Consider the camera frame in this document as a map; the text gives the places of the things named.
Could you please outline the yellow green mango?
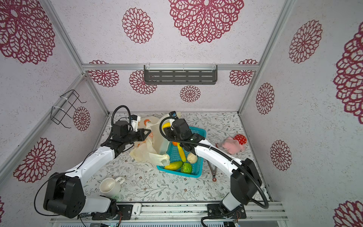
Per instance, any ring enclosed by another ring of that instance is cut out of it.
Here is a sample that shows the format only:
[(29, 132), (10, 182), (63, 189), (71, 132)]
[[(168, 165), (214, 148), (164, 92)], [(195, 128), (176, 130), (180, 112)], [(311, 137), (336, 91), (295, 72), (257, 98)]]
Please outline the yellow green mango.
[(164, 169), (176, 171), (176, 170), (179, 170), (183, 166), (183, 164), (184, 164), (183, 161), (176, 161), (176, 162), (170, 163), (169, 165), (165, 166)]

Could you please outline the yellow lemon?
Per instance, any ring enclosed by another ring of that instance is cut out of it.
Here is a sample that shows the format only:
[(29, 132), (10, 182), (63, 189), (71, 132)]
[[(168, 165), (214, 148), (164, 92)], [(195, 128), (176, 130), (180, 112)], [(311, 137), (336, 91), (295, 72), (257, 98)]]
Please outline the yellow lemon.
[(170, 130), (171, 129), (171, 124), (168, 122), (168, 123), (165, 123), (162, 125), (162, 131), (166, 133), (167, 130)]

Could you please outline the green guava fruit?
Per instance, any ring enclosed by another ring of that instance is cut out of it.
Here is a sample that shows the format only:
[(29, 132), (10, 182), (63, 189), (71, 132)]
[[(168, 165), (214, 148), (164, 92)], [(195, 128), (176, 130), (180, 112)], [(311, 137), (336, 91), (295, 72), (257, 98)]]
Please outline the green guava fruit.
[(192, 173), (192, 165), (190, 163), (184, 162), (181, 167), (181, 173), (191, 174)]

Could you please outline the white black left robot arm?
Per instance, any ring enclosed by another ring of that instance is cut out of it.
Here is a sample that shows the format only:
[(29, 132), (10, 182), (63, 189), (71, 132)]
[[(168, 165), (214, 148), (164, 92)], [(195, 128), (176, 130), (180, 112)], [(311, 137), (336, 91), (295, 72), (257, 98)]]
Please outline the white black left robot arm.
[(66, 172), (52, 174), (44, 183), (43, 209), (48, 211), (48, 217), (60, 215), (75, 218), (85, 213), (103, 215), (104, 218), (116, 217), (119, 210), (116, 200), (105, 196), (87, 197), (83, 187), (100, 168), (126, 152), (126, 146), (145, 141), (152, 132), (138, 128), (140, 117), (131, 114), (125, 105), (116, 110), (121, 108), (127, 111), (127, 121), (115, 121), (112, 116), (110, 133), (98, 149)]

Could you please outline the yellow banana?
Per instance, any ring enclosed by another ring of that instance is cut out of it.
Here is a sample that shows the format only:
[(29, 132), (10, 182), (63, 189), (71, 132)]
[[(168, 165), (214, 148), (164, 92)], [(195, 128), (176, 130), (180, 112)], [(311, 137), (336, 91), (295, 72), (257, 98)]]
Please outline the yellow banana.
[(185, 156), (183, 148), (181, 146), (177, 146), (177, 147), (178, 147), (178, 152), (179, 152), (182, 162), (187, 162), (187, 158)]

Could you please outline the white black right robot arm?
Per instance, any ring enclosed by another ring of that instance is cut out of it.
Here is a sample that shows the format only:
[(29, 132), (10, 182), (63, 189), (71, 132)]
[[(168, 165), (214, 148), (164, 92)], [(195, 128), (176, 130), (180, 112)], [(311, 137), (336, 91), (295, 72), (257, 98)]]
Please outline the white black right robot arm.
[(212, 145), (204, 136), (192, 133), (185, 119), (178, 118), (176, 113), (171, 112), (161, 120), (159, 131), (166, 140), (179, 143), (186, 151), (209, 161), (230, 178), (230, 192), (219, 204), (221, 214), (202, 217), (202, 226), (206, 226), (204, 221), (207, 219), (232, 217), (250, 202), (266, 210), (269, 208), (253, 161), (235, 158)]

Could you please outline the yellow orange-print plastic bag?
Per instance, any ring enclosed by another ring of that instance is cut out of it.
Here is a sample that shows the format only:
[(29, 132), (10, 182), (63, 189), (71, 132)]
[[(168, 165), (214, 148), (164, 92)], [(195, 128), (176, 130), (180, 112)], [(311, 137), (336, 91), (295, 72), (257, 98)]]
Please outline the yellow orange-print plastic bag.
[(159, 131), (160, 119), (154, 116), (141, 118), (138, 129), (149, 129), (151, 133), (143, 142), (136, 142), (130, 156), (138, 162), (149, 162), (156, 166), (170, 164), (170, 156), (167, 155), (169, 142), (161, 136)]

